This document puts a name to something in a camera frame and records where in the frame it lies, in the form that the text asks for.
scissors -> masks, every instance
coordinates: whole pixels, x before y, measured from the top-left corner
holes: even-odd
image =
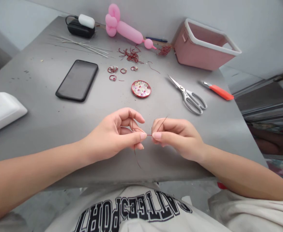
[[[201,115],[203,113],[203,110],[205,110],[207,108],[206,102],[200,96],[198,96],[196,93],[193,93],[193,92],[183,88],[171,76],[169,76],[169,77],[174,82],[174,84],[179,88],[179,90],[182,92],[183,101],[186,104],[186,106],[189,108],[189,110],[191,112],[195,113],[195,114]]]

smartphone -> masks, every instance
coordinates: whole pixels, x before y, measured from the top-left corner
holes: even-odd
[[[83,102],[89,93],[97,70],[98,65],[95,63],[76,60],[55,95],[59,98]]]

finger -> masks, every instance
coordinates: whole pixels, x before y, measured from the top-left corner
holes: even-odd
[[[126,127],[121,127],[121,131],[120,131],[121,135],[131,134],[131,133],[133,133],[133,132],[130,129],[128,129]],[[144,149],[144,146],[141,143],[137,143],[137,144],[135,144],[135,149],[142,150],[142,149]]]
[[[169,131],[184,136],[194,136],[197,131],[195,127],[185,119],[157,119],[153,123],[153,132]]]
[[[130,134],[119,135],[117,137],[117,143],[120,145],[122,149],[124,149],[126,147],[130,147],[133,146],[134,144],[140,143],[146,137],[147,134],[143,132],[134,132]]]
[[[154,132],[153,138],[160,142],[162,145],[168,144],[178,149],[184,147],[186,143],[186,137],[168,131]]]
[[[144,118],[142,117],[142,115],[140,113],[138,113],[136,110],[133,110],[133,109],[128,108],[128,107],[119,109],[118,111],[116,111],[114,113],[117,113],[120,116],[121,120],[133,118],[133,119],[136,119],[136,121],[139,122],[139,123],[145,122]]]
[[[156,141],[153,137],[151,137],[151,140],[154,144],[160,144],[160,142]]]
[[[129,126],[132,131],[144,132],[144,130],[142,130],[138,126],[137,122],[134,119],[132,119],[132,118],[128,118],[128,119],[123,120],[121,122],[121,126],[125,126],[125,127]]]

gray table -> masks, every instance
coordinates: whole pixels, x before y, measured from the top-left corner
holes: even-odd
[[[118,57],[119,48],[130,48],[120,35],[107,36],[97,28],[90,41],[93,46],[113,50],[114,58],[91,54],[75,44],[59,43],[49,34],[70,36],[64,18],[56,18],[33,42],[0,70],[0,92],[15,96],[27,109],[28,114],[0,130],[0,160],[43,151],[52,147],[75,142],[85,137],[109,113],[122,107],[139,111],[146,120],[142,128],[150,133],[156,118],[185,118],[192,122],[205,143],[225,151],[244,156],[264,166],[266,163],[254,142],[235,101],[225,101],[197,82],[205,80],[228,89],[221,72],[205,71],[177,62],[170,52],[167,57],[157,57],[154,50],[139,46],[138,71],[130,70],[135,64]],[[67,46],[84,51],[54,46]],[[66,101],[55,92],[75,60],[97,63],[99,71],[85,102]],[[146,64],[151,61],[153,71]],[[127,68],[125,75],[117,76],[124,82],[109,80],[107,68],[116,65]],[[184,105],[181,93],[169,81],[174,77],[185,88],[199,94],[208,104],[201,116],[192,114]],[[135,97],[131,84],[136,80],[148,82],[152,93],[148,98]],[[195,162],[183,159],[171,147],[162,148],[144,142],[143,151],[130,149],[115,157],[77,170],[55,183],[54,187],[84,187],[96,183],[133,183],[167,180],[189,180],[212,176]]]

white box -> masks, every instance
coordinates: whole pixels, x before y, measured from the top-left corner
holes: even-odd
[[[27,109],[12,95],[0,92],[0,129],[27,113]]]

